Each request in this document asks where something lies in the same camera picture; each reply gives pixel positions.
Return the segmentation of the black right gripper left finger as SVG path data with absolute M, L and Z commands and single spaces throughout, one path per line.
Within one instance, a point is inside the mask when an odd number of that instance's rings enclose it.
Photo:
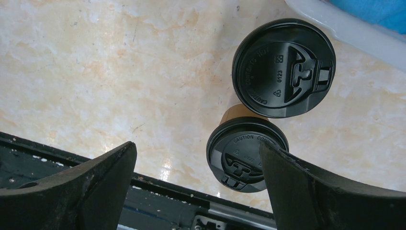
M 114 230 L 135 168 L 135 143 L 0 191 L 3 230 Z

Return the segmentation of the white plastic basket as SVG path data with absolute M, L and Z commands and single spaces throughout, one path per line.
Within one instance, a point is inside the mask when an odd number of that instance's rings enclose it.
M 406 36 L 380 25 L 365 22 L 328 0 L 286 0 L 297 14 L 329 30 L 347 43 L 402 71 L 406 70 Z

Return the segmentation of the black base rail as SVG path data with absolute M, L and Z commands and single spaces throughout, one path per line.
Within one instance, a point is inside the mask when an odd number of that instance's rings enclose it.
M 0 135 L 0 190 L 49 177 L 91 159 Z M 116 230 L 274 230 L 273 215 L 133 173 Z

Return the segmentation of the blue cartoon cloth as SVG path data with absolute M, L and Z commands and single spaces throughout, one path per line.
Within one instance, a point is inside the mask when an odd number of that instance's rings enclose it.
M 331 3 L 366 22 L 406 34 L 405 0 L 332 0 Z

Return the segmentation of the black cup lid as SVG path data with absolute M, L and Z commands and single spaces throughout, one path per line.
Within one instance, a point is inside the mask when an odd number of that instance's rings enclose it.
M 244 116 L 221 123 L 206 145 L 207 162 L 215 178 L 237 192 L 265 190 L 259 153 L 263 142 L 289 149 L 286 136 L 267 119 Z
M 237 48 L 232 82 L 239 100 L 268 118 L 288 118 L 315 108 L 331 88 L 336 54 L 316 26 L 285 18 L 252 31 Z

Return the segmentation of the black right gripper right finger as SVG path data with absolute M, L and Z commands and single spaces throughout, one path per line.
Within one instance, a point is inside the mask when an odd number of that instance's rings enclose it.
M 277 229 L 405 229 L 405 192 L 351 180 L 266 142 L 259 153 Z

